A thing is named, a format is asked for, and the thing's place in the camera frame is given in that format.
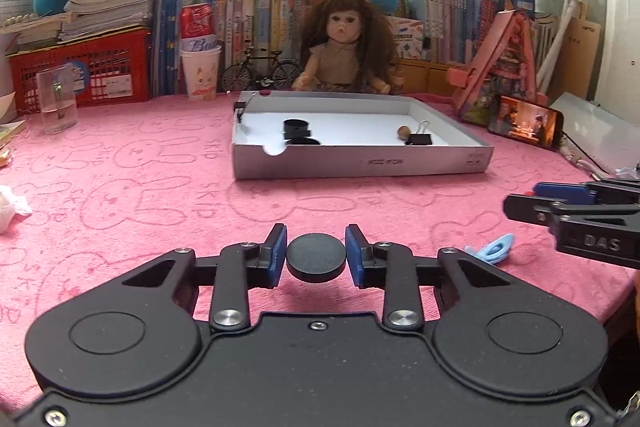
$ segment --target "smartphone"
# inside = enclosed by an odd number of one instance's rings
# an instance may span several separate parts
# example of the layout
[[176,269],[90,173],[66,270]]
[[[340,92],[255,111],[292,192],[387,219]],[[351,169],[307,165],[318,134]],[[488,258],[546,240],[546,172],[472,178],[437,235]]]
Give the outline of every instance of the smartphone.
[[510,96],[499,96],[492,107],[489,132],[544,149],[558,149],[564,117],[560,111]]

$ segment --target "wooden ball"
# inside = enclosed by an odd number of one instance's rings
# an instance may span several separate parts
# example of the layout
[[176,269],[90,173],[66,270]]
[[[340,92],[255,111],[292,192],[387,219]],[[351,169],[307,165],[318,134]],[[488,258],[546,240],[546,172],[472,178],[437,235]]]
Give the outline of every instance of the wooden ball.
[[411,134],[411,129],[409,129],[407,126],[403,125],[402,127],[398,128],[398,137],[403,142],[406,142],[407,140],[409,140],[410,134]]

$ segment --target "red plastic crate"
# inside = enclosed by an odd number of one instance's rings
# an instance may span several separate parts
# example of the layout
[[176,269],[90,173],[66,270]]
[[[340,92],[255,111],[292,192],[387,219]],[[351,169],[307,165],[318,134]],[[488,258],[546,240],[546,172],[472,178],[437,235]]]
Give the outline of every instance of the red plastic crate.
[[[79,107],[146,102],[149,99],[149,48],[149,29],[137,28],[9,57],[16,109],[21,114],[39,112],[36,74],[68,62],[75,62],[76,66],[80,62],[89,76],[88,86],[82,92],[76,92]],[[130,91],[131,95],[119,96],[117,84],[126,86],[122,92]]]

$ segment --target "pink tablecloth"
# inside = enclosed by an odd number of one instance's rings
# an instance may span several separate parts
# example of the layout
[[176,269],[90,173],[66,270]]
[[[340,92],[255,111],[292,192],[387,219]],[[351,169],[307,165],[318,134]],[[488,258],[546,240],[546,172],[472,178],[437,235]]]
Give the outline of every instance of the pink tablecloth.
[[[217,254],[263,240],[276,221],[290,239],[308,232],[343,239],[344,227],[358,223],[370,241],[404,243],[425,256],[514,232],[502,268],[601,320],[631,286],[630,270],[557,253],[546,229],[502,215],[510,192],[585,175],[555,153],[476,128],[496,146],[485,174],[235,182],[226,96],[82,109],[79,123],[57,136],[42,135],[38,122],[14,140],[15,159],[0,170],[0,184],[33,207],[1,239],[0,399],[9,409],[38,394],[22,349],[35,317],[172,248]],[[198,318],[207,316],[209,297],[204,289]],[[422,297],[426,317],[437,317],[430,289]],[[382,292],[357,290],[348,271],[305,285],[285,270],[276,290],[253,290],[250,303],[254,320],[263,310],[380,312]]]

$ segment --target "crumpled tissue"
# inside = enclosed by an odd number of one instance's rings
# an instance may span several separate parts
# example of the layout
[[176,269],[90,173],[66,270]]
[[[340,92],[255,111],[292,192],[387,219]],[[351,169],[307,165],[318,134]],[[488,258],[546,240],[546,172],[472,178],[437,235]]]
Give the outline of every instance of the crumpled tissue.
[[27,198],[16,196],[10,187],[0,185],[0,233],[4,233],[15,214],[31,216],[31,207]]

